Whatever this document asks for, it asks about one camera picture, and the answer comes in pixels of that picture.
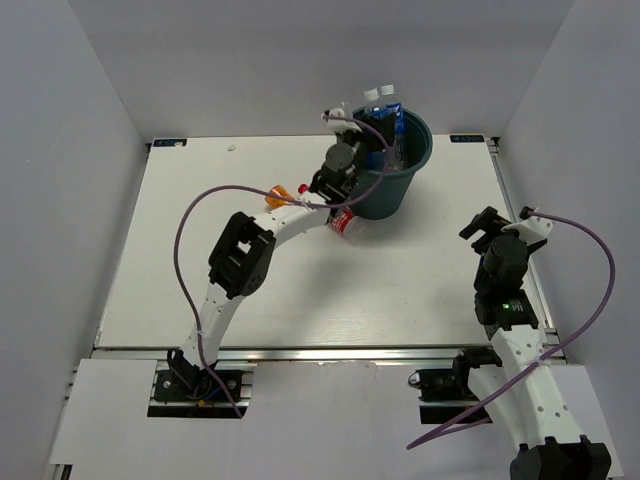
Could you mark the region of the blue label bottle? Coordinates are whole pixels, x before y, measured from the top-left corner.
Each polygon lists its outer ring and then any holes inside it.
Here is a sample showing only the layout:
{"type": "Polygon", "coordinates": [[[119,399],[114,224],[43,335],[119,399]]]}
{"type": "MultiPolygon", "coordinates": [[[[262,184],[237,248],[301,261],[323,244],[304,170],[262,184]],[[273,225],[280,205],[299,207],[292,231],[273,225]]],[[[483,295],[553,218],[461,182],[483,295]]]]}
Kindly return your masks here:
{"type": "Polygon", "coordinates": [[[404,144],[405,144],[405,121],[404,108],[398,100],[393,84],[382,85],[380,87],[382,119],[394,120],[394,140],[393,154],[390,161],[392,171],[402,171],[405,169],[404,144]]]}
{"type": "MultiPolygon", "coordinates": [[[[381,97],[377,87],[363,92],[365,99],[363,119],[371,126],[380,129],[379,110],[381,97]]],[[[365,166],[368,170],[382,171],[386,160],[386,149],[380,144],[367,155],[365,166]]]]}

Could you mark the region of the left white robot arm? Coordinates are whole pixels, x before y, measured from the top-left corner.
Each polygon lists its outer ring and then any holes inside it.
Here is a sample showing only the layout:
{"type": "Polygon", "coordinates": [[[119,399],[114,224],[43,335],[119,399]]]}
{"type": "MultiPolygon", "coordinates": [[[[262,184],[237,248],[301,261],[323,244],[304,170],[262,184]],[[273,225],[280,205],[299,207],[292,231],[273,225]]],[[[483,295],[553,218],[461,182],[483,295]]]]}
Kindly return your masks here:
{"type": "Polygon", "coordinates": [[[384,161],[374,182],[356,191],[370,154],[388,157],[394,141],[393,120],[371,114],[346,116],[341,108],[322,115],[336,141],[327,150],[310,186],[289,199],[276,193],[281,206],[264,213],[233,214],[208,258],[208,284],[203,305],[196,305],[182,275],[180,262],[173,268],[179,287],[194,316],[186,341],[169,354],[172,366],[186,365],[177,376],[177,387],[188,398],[199,399],[211,387],[212,369],[223,337],[239,305],[264,283],[274,251],[289,240],[328,224],[339,214],[380,190],[389,173],[384,161]]]}

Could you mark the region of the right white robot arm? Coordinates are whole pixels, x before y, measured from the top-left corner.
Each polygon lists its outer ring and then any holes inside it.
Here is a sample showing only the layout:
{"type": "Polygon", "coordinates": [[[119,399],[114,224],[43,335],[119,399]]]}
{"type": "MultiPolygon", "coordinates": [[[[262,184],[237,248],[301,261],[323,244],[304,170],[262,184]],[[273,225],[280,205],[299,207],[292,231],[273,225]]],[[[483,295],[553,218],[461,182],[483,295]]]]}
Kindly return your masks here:
{"type": "Polygon", "coordinates": [[[575,420],[551,366],[538,318],[523,288],[530,256],[542,248],[553,227],[532,211],[512,223],[488,206],[460,235],[480,237],[474,279],[474,308],[490,341],[487,348],[461,352],[451,374],[461,397],[485,401],[492,422],[514,446],[513,479],[605,479],[612,457],[575,420]]]}

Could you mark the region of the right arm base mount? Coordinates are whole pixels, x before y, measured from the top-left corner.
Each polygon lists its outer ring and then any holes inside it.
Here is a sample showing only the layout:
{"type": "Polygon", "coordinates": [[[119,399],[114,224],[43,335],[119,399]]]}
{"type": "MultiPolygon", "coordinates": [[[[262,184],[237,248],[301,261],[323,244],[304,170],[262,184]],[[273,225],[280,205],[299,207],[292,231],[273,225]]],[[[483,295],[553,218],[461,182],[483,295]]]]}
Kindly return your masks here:
{"type": "Polygon", "coordinates": [[[478,398],[468,387],[469,373],[485,365],[502,366],[491,347],[463,349],[448,368],[427,368],[412,373],[407,383],[419,391],[421,423],[445,423],[474,406],[478,398]]]}

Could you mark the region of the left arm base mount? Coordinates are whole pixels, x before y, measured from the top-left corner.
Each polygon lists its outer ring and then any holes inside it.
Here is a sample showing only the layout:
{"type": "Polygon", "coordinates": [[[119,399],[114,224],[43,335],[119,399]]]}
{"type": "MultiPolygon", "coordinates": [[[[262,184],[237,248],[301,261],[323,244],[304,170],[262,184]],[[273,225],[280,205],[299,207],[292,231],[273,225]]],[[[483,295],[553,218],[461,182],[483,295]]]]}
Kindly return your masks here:
{"type": "Polygon", "coordinates": [[[218,361],[211,369],[228,391],[207,370],[195,368],[188,385],[166,360],[157,362],[147,416],[150,418],[240,420],[252,396],[257,365],[247,361],[218,361]]]}

